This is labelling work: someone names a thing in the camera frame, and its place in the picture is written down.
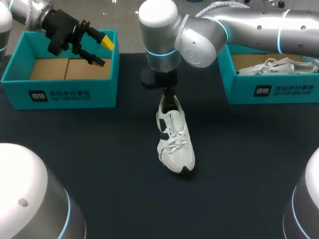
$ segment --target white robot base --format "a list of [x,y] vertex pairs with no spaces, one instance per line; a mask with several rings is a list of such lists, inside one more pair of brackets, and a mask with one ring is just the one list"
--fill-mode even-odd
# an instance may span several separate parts
[[85,239],[83,214],[31,150],[0,143],[0,238]]
[[319,149],[294,189],[283,218],[286,239],[319,238]]

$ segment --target shoelace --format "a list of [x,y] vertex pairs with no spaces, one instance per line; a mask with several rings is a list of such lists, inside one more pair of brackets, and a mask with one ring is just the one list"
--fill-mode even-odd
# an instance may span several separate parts
[[169,139],[167,141],[166,149],[168,153],[174,153],[177,149],[180,149],[183,145],[187,144],[187,139],[184,135],[184,130],[177,131],[175,133],[170,133],[170,127],[168,127]]
[[274,66],[276,66],[277,60],[274,58],[269,58],[267,61],[265,61],[264,64],[261,64],[262,69],[259,71],[259,73],[263,72],[265,74],[268,74],[271,70],[274,69]]

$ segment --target dark mat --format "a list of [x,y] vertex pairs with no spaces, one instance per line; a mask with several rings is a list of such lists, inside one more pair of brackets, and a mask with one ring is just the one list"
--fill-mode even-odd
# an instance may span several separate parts
[[282,217],[319,146],[319,107],[229,106],[217,61],[185,62],[176,94],[197,171],[158,160],[161,91],[139,75],[144,54],[122,54],[115,109],[15,111],[0,88],[0,142],[37,153],[78,202],[88,239],[282,239]]

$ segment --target blue led ring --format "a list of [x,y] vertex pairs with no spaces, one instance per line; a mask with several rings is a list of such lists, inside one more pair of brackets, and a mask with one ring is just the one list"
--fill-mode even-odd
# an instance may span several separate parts
[[169,53],[167,53],[167,54],[155,54],[155,53],[152,53],[152,52],[148,51],[146,48],[145,48],[145,50],[146,50],[149,54],[151,54],[152,56],[158,56],[158,57],[169,56],[169,55],[175,53],[175,51],[176,51],[176,49],[175,49],[174,51],[171,51],[171,52],[169,52]]

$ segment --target floor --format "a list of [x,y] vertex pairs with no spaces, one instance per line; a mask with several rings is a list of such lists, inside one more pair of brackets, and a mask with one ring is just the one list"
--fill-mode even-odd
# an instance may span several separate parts
[[[319,11],[318,0],[285,0],[286,8],[312,9]],[[144,0],[54,0],[54,8],[62,9],[74,18],[91,21],[97,29],[115,29],[119,36],[122,53],[144,52],[143,41],[139,29],[137,11]],[[198,3],[186,0],[174,0],[181,12],[195,15],[208,6],[213,0]],[[254,0],[253,7],[264,6],[263,0]],[[14,22],[7,54],[12,54],[20,38],[24,26]]]

